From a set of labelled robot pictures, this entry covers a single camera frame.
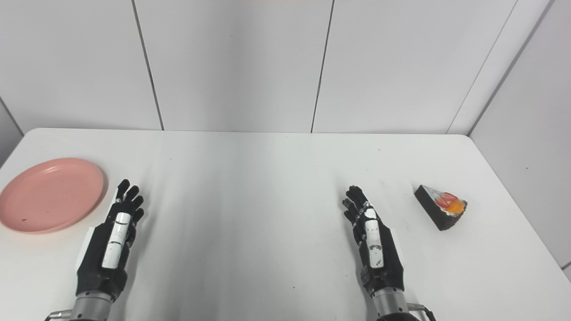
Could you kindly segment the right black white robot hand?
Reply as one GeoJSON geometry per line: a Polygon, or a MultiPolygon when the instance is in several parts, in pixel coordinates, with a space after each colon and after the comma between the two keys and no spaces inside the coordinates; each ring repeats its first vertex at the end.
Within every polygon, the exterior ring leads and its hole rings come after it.
{"type": "Polygon", "coordinates": [[[404,268],[392,232],[362,189],[352,185],[342,201],[344,216],[352,226],[353,237],[362,262],[361,283],[369,295],[384,289],[404,291],[404,268]]]}

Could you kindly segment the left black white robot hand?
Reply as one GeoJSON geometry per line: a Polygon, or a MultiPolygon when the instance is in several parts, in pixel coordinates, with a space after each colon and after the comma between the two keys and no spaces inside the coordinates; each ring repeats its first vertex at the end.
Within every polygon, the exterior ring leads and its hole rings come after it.
{"type": "Polygon", "coordinates": [[[126,265],[145,213],[143,202],[139,187],[128,179],[117,186],[108,214],[94,228],[77,270],[76,295],[99,291],[118,299],[126,287],[126,265]]]}

